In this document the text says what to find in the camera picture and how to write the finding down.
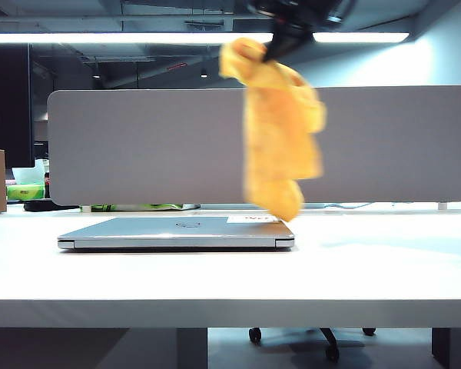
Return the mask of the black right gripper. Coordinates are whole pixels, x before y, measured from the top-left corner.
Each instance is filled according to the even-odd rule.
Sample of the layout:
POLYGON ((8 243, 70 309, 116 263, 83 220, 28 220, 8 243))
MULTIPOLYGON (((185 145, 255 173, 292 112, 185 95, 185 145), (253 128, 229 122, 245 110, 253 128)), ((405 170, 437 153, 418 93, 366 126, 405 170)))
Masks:
POLYGON ((251 12, 265 15, 276 21, 272 27, 272 39, 267 44, 267 50, 261 61, 268 62, 285 57, 308 42, 312 42, 312 28, 340 27, 355 6, 355 0, 247 1, 247 7, 251 12))

